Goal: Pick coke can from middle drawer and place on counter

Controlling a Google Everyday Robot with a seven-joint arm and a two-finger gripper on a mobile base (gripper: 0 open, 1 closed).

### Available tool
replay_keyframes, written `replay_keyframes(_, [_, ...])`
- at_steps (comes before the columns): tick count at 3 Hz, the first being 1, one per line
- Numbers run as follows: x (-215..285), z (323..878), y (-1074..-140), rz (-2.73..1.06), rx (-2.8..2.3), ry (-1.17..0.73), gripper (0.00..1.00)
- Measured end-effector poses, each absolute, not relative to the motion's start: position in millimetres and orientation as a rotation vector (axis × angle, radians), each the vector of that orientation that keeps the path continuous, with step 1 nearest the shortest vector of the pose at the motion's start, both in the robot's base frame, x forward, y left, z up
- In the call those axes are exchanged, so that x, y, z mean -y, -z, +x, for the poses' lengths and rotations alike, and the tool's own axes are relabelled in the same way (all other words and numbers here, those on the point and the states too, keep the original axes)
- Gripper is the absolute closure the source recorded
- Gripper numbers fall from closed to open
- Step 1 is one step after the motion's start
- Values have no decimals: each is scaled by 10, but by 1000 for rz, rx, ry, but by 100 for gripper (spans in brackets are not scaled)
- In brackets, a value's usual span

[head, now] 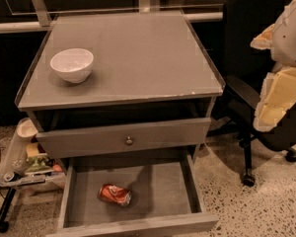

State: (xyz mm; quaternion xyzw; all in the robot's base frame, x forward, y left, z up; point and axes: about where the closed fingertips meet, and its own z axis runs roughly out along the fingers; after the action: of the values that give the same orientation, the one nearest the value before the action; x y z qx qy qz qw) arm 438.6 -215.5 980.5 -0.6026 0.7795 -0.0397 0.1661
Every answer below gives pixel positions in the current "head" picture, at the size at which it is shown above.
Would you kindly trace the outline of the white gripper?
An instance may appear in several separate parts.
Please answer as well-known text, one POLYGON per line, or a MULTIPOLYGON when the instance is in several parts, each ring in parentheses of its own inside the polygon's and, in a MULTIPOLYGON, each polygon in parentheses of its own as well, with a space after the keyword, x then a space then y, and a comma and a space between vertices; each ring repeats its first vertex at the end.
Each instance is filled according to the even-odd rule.
POLYGON ((267 132, 296 104, 296 0, 284 8, 274 25, 253 38, 250 47, 271 48, 275 66, 286 66, 277 73, 268 73, 263 80, 253 125, 258 131, 267 132))

